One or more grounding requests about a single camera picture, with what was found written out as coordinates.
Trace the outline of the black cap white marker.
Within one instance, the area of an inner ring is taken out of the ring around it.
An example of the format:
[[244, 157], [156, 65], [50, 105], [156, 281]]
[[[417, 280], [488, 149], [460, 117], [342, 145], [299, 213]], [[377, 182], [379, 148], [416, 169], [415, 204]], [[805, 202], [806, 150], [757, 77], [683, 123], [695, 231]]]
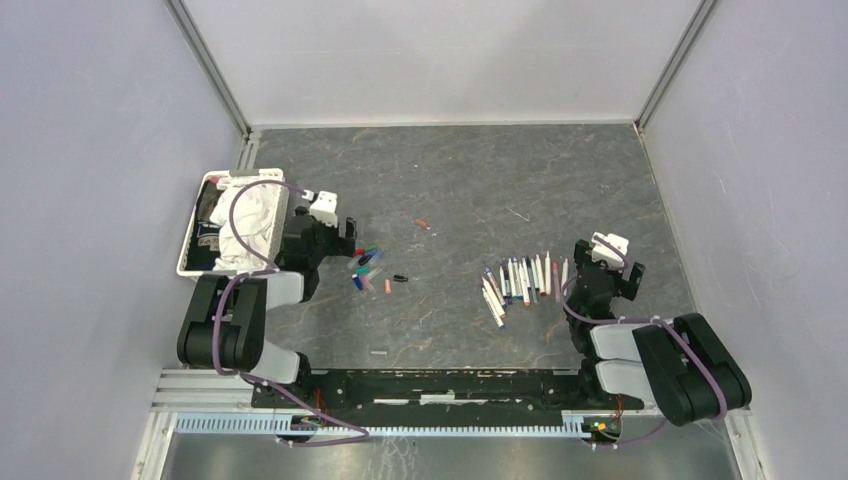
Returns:
[[536, 289], [539, 292], [539, 295], [542, 297], [546, 296], [544, 270], [539, 253], [537, 253], [534, 258], [534, 275], [536, 280]]

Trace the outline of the orange cap white marker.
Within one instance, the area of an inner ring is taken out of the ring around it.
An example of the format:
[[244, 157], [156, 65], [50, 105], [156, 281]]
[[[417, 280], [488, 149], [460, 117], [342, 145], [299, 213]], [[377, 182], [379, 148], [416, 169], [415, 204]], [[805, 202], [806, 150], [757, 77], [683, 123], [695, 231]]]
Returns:
[[531, 305], [532, 294], [529, 290], [525, 264], [521, 260], [518, 261], [517, 272], [521, 282], [523, 303], [525, 306], [529, 307]]

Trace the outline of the brown cap white marker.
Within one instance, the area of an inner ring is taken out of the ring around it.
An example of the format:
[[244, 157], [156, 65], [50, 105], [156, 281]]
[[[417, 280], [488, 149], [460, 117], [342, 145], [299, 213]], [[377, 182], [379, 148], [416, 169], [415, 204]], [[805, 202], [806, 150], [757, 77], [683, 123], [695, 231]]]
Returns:
[[506, 317], [506, 313], [498, 301], [498, 297], [491, 285], [491, 283], [484, 277], [481, 277], [482, 281], [482, 291], [485, 299], [488, 301], [489, 305], [492, 307], [494, 314], [498, 317], [499, 320], [503, 320]]

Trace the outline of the red cap pink marker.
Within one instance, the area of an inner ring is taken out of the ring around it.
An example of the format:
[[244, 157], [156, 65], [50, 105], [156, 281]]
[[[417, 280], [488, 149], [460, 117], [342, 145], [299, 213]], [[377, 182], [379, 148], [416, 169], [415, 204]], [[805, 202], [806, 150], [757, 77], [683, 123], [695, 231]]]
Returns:
[[552, 280], [551, 280], [551, 288], [555, 295], [555, 299], [558, 303], [562, 302], [562, 291], [560, 288], [560, 274], [558, 264], [556, 262], [552, 263]]

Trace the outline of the black gel pen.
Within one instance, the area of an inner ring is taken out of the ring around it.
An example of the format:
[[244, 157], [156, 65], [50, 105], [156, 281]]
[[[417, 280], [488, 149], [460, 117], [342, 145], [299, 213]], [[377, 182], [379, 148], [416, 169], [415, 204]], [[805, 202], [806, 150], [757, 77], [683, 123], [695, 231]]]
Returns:
[[519, 289], [518, 278], [516, 276], [515, 263], [513, 258], [507, 259], [507, 271], [509, 277], [511, 297], [514, 301], [517, 301], [521, 297], [521, 293]]

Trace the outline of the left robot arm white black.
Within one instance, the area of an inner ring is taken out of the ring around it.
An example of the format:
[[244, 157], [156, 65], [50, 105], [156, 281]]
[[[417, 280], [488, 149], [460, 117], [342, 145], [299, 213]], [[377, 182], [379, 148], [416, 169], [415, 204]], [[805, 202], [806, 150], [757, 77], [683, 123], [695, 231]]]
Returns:
[[314, 394], [308, 358], [265, 339], [266, 313], [309, 301], [320, 282], [321, 262], [328, 256], [352, 258], [356, 240], [354, 218], [331, 227], [297, 208], [283, 232], [278, 272], [199, 278], [177, 337], [180, 362], [276, 383], [276, 394], [288, 406], [306, 405]]

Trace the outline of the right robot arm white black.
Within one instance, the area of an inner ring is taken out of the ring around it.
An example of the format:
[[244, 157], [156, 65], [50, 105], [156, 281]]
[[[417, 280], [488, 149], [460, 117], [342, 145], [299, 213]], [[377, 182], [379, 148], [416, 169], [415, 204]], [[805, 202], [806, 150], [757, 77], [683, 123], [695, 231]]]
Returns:
[[703, 315], [613, 313], [614, 300], [637, 296], [645, 273], [628, 259], [628, 246], [623, 237], [599, 232], [577, 241], [570, 277], [561, 283], [572, 342], [588, 361], [577, 382], [580, 400], [602, 408], [617, 395], [632, 397], [676, 426], [748, 407], [749, 380]]

